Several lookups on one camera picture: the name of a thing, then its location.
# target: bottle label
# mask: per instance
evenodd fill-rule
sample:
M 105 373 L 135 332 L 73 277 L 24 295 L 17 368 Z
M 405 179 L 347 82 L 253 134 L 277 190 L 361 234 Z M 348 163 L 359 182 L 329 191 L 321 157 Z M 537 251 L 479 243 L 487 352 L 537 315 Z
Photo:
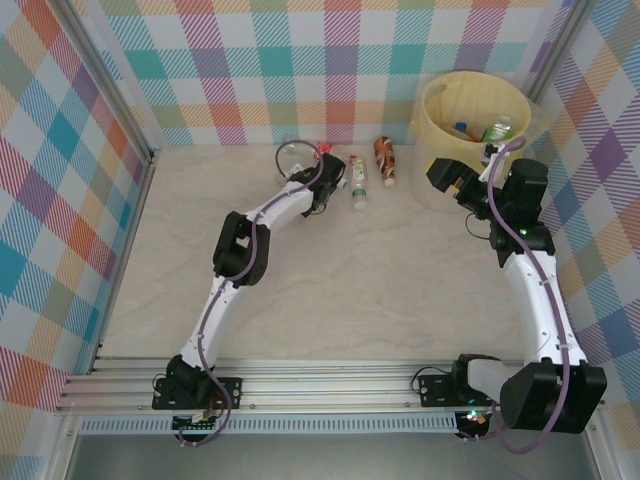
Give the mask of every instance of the bottle label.
M 362 161 L 360 159 L 356 160 L 353 164 L 353 179 L 364 180 L 364 168 L 362 167 Z

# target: black wire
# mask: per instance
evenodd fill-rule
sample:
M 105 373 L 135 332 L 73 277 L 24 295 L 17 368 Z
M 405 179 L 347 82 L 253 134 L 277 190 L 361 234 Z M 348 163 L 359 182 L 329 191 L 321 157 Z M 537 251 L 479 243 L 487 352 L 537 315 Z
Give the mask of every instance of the black wire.
M 475 238 L 479 238 L 480 240 L 490 240 L 489 237 L 482 237 L 480 235 L 476 235 L 471 230 L 469 230 L 469 218 L 471 218 L 471 215 L 474 215 L 474 213 L 470 213 L 469 215 L 467 215 L 467 218 L 464 219 L 464 228 L 467 229 L 467 232 L 469 232 L 469 235 Z
M 428 368 L 431 368 L 433 370 L 437 370 L 440 373 L 444 373 L 445 375 L 449 375 L 451 374 L 451 372 L 447 372 L 446 370 L 442 370 L 441 368 L 438 367 L 432 367 L 432 366 L 426 366 L 426 367 L 422 367 L 420 370 L 418 370 L 414 375 L 413 378 L 411 379 L 411 382 L 409 382 L 409 388 L 411 388 L 411 390 L 413 390 L 413 393 L 417 393 L 418 395 L 420 395 L 420 392 L 418 390 L 416 390 L 415 388 L 413 388 L 413 382 L 416 381 L 416 378 L 418 378 L 418 375 L 420 375 L 420 372 L 422 372 L 423 370 L 426 370 Z

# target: metal frame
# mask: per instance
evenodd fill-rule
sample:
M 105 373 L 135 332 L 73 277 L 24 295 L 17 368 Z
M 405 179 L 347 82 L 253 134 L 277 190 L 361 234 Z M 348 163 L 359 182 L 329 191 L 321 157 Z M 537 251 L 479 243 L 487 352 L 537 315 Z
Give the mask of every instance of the metal frame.
M 560 27 L 560 33 L 549 48 L 549 54 L 529 89 L 529 98 L 534 103 L 539 103 L 542 100 L 549 86 L 553 83 L 573 43 L 584 24 L 589 20 L 597 3 L 598 0 L 574 0 L 567 19 Z
M 79 436 L 172 434 L 173 415 L 201 413 L 151 409 L 151 381 L 168 361 L 97 357 L 90 374 L 69 377 L 58 406 L 64 425 L 46 478 L 65 478 Z M 519 361 L 506 364 L 513 371 L 522 366 Z M 236 423 L 227 433 L 454 433 L 453 412 L 467 409 L 422 408 L 420 397 L 410 389 L 413 374 L 425 365 L 448 369 L 450 362 L 221 359 L 216 366 L 220 376 L 243 378 L 241 406 L 233 411 Z M 622 480 L 602 415 L 602 410 L 596 411 L 583 437 L 600 477 Z M 332 426 L 337 418 L 357 428 L 347 425 L 341 430 L 335 422 Z M 292 428 L 294 419 L 303 426 Z M 320 419 L 328 419 L 325 426 L 310 427 Z M 380 423 L 365 425 L 367 421 Z
M 136 201 L 136 206 L 133 209 L 133 215 L 131 217 L 131 225 L 129 225 L 129 230 L 127 231 L 127 236 L 124 240 L 124 245 L 122 247 L 122 253 L 120 254 L 120 258 L 116 262 L 116 271 L 113 280 L 113 286 L 111 287 L 111 292 L 109 293 L 109 298 L 107 299 L 107 304 L 105 306 L 105 313 L 102 318 L 102 322 L 100 323 L 100 328 L 98 329 L 98 334 L 92 339 L 91 344 L 89 345 L 89 351 L 93 352 L 90 357 L 87 358 L 87 361 L 83 365 L 82 370 L 84 372 L 89 373 L 95 362 L 95 359 L 98 354 L 98 350 L 102 346 L 102 341 L 107 332 L 107 328 L 109 327 L 109 322 L 111 321 L 111 316 L 113 315 L 113 309 L 116 306 L 116 300 L 118 298 L 118 293 L 120 292 L 120 286 L 122 285 L 122 280 L 124 278 L 124 272 L 127 268 L 127 264 L 129 263 L 129 256 L 131 255 L 131 250 L 133 249 L 133 242 L 136 237 L 136 233 L 138 232 L 138 226 L 140 225 L 140 219 L 142 218 L 142 212 L 144 210 L 144 206 L 147 203 L 147 197 L 149 196 L 149 191 L 151 190 L 151 182 L 153 181 L 153 177 L 156 173 L 156 165 L 157 158 L 160 154 L 160 151 L 154 152 L 154 156 L 149 160 L 149 163 L 144 167 L 144 172 L 142 174 L 142 182 L 140 183 L 140 192 L 138 194 L 138 199 Z
M 60 26 L 63 28 L 65 34 L 78 51 L 80 58 L 82 58 L 82 64 L 91 74 L 98 90 L 100 90 L 105 97 L 115 117 L 122 125 L 132 146 L 136 149 L 136 153 L 150 163 L 153 156 L 153 149 L 142 134 L 142 130 L 133 116 L 131 109 L 122 97 L 120 89 L 111 76 L 111 73 L 109 73 L 109 69 L 104 63 L 102 55 L 96 49 L 91 37 L 87 34 L 82 20 L 78 17 L 74 8 L 69 5 L 68 1 L 47 0 L 47 3 L 58 19 L 58 22 L 60 22 Z
M 152 380 L 165 371 L 168 362 L 168 358 L 98 357 L 90 375 L 69 377 L 58 413 L 162 413 L 151 409 Z M 514 371 L 522 366 L 515 361 L 508 364 Z M 465 411 L 420 406 L 420 396 L 411 391 L 409 381 L 424 365 L 399 361 L 220 360 L 216 372 L 221 377 L 243 379 L 242 401 L 234 415 Z M 451 362 L 428 365 L 449 369 Z

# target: metal bracket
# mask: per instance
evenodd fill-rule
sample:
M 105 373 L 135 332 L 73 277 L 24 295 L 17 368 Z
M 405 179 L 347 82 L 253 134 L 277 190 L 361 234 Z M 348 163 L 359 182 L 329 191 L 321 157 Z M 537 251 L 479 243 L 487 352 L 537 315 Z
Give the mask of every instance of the metal bracket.
M 218 378 L 220 383 L 227 389 L 231 396 L 231 409 L 240 408 L 240 399 L 242 398 L 242 379 L 239 377 Z M 193 407 L 193 397 L 183 394 L 177 386 L 173 385 L 166 378 L 159 378 L 155 383 L 156 391 L 151 402 L 151 408 L 154 410 L 181 410 Z M 217 409 L 226 408 L 223 402 L 222 392 L 219 388 L 213 387 L 214 402 L 213 406 Z M 209 399 L 205 399 L 195 408 L 208 409 L 211 407 Z
M 491 399 L 481 392 L 464 402 L 456 392 L 451 375 L 421 375 L 418 377 L 420 404 L 423 407 L 490 407 Z

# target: gray floor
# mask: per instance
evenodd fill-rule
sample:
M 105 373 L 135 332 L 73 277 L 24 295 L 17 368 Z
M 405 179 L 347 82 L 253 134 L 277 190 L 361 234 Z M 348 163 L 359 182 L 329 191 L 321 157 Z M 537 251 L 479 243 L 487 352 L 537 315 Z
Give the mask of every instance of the gray floor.
M 530 432 L 511 432 L 523 444 Z M 514 456 L 497 441 L 453 435 L 226 435 L 197 450 L 168 436 L 86 436 L 71 480 L 580 479 L 598 478 L 582 436 L 552 435 Z

